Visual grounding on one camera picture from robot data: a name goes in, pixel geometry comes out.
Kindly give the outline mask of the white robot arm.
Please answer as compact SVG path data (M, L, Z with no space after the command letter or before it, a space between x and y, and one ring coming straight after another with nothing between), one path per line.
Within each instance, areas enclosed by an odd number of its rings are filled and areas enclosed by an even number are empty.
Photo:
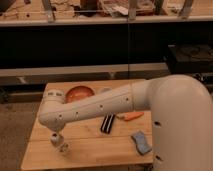
M152 119L153 171L213 171L213 98L187 75L129 83L73 103L51 90L38 120L59 132L69 122L145 110Z

